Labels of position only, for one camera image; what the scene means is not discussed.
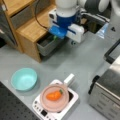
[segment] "black cable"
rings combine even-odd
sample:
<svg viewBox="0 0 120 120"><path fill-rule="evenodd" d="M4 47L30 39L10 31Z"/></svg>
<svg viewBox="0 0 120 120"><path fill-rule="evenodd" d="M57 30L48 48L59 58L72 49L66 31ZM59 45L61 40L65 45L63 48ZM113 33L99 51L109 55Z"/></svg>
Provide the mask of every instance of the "black cable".
<svg viewBox="0 0 120 120"><path fill-rule="evenodd" d="M37 1L36 6L35 6L35 19L36 19L37 23L38 23L41 27L43 27L44 29L46 29L46 30L48 31L48 27L42 25L42 24L38 21L38 19L37 19L37 8L38 8L39 2L40 2L40 0Z"/></svg>

